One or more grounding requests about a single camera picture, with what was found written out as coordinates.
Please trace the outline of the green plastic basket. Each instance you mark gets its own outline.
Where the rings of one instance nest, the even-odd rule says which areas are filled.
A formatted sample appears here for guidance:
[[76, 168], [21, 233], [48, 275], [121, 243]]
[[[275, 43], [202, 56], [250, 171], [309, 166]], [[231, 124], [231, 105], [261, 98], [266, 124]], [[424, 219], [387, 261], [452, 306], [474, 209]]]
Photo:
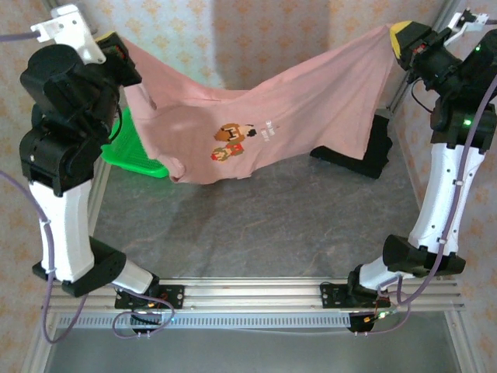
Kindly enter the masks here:
[[102, 157], [110, 165], [159, 179], [169, 175], [159, 161], [148, 158], [128, 107], [114, 124], [111, 138], [110, 144], [102, 146]]

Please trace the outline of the pink printed t-shirt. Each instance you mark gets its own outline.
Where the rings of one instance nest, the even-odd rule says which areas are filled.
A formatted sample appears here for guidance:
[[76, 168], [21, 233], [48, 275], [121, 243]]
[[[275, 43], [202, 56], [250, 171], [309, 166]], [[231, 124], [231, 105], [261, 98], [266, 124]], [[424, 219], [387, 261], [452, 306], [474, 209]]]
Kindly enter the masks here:
[[134, 126], [149, 158], [176, 183], [248, 178], [321, 146], [361, 159], [394, 64], [387, 26], [250, 90], [202, 85], [127, 47], [142, 77], [125, 88]]

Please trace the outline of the black folded t-shirt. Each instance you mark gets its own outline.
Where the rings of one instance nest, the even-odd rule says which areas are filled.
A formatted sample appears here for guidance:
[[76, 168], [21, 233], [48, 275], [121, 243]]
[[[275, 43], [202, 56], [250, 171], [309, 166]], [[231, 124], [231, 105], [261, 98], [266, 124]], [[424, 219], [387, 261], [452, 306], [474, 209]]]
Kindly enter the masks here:
[[393, 145], [393, 141], [388, 136], [388, 123], [389, 119], [386, 117], [374, 115], [367, 150], [362, 159], [347, 157], [325, 146], [313, 149], [310, 156], [377, 180], [389, 162], [388, 153]]

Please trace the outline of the wide aluminium mounting beam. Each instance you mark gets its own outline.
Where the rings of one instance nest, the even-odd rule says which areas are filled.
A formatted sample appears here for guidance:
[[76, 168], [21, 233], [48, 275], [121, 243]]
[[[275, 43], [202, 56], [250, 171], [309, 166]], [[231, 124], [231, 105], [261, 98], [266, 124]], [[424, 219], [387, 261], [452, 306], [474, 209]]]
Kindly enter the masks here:
[[[345, 284], [346, 279], [326, 277], [200, 277], [162, 279], [164, 285], [182, 285], [183, 313], [320, 312], [319, 285]], [[412, 302], [415, 312], [465, 309], [455, 280], [433, 280]]]

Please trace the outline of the aluminium frame post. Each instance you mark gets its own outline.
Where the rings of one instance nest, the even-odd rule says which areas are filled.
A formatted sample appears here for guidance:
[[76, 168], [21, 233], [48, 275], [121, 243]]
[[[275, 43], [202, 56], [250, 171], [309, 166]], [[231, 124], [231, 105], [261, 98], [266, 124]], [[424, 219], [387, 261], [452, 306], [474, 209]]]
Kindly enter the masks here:
[[[452, 16], [455, 12], [458, 12], [459, 9], [467, 4], [467, 0], [443, 0], [440, 9], [436, 13], [436, 17], [433, 21], [429, 23], [429, 25], [436, 31], [440, 31], [445, 26], [448, 25]], [[390, 103], [386, 106], [389, 114], [393, 117], [400, 107], [402, 100], [405, 98], [406, 92], [410, 86], [408, 81], [408, 74], [405, 74], [404, 78], [401, 81], [401, 84], [398, 86], [397, 91], [395, 92], [394, 98], [390, 101]]]
[[92, 20], [92, 17], [89, 14], [87, 6], [84, 0], [42, 0], [43, 5], [47, 9], [48, 12], [52, 12], [55, 8], [60, 8], [65, 5], [74, 5], [78, 8], [79, 12], [82, 14], [82, 18], [85, 20], [88, 25], [91, 34], [96, 35], [98, 32], [98, 27], [96, 23]]

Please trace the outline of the aluminium side rail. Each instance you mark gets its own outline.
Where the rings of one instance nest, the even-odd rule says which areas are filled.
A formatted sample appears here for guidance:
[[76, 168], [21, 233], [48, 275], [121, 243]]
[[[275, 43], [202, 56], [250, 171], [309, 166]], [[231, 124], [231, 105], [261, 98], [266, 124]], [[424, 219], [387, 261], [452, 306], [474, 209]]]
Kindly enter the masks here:
[[98, 159], [94, 177], [64, 194], [64, 244], [62, 274], [65, 281], [76, 281], [96, 264], [90, 239], [96, 228], [111, 165]]

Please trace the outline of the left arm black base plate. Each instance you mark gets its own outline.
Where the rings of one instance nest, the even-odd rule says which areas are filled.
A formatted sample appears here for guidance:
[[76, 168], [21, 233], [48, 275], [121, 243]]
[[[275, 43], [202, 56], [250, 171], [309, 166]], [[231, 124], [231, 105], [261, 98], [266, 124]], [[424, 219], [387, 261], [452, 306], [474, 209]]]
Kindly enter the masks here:
[[[168, 302], [174, 309], [182, 309], [184, 300], [185, 287], [183, 285], [159, 284], [147, 294], [148, 297], [160, 298]], [[114, 302], [115, 309], [145, 310], [145, 309], [166, 309], [167, 306], [156, 301], [139, 298], [136, 295], [130, 295], [123, 290], [116, 290]]]

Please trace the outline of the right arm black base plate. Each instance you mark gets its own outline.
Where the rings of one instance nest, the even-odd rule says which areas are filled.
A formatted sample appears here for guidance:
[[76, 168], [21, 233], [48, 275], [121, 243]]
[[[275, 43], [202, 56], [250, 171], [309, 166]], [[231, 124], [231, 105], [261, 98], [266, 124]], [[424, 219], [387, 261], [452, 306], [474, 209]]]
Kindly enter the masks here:
[[348, 284], [323, 282], [319, 285], [321, 303], [324, 309], [387, 309], [389, 298], [379, 298], [377, 292]]

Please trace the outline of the aluminium frame leg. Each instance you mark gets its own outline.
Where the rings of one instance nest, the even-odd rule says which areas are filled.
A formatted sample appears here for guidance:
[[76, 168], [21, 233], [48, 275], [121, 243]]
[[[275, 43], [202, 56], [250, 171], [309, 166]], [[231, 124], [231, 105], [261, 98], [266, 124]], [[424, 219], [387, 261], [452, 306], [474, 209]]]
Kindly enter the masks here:
[[[56, 312], [47, 314], [47, 334], [52, 339], [57, 331], [59, 315]], [[33, 332], [21, 373], [44, 373], [52, 345], [48, 343], [42, 331], [41, 322], [38, 322]]]
[[445, 319], [461, 373], [478, 373], [470, 327], [462, 311], [445, 311]]

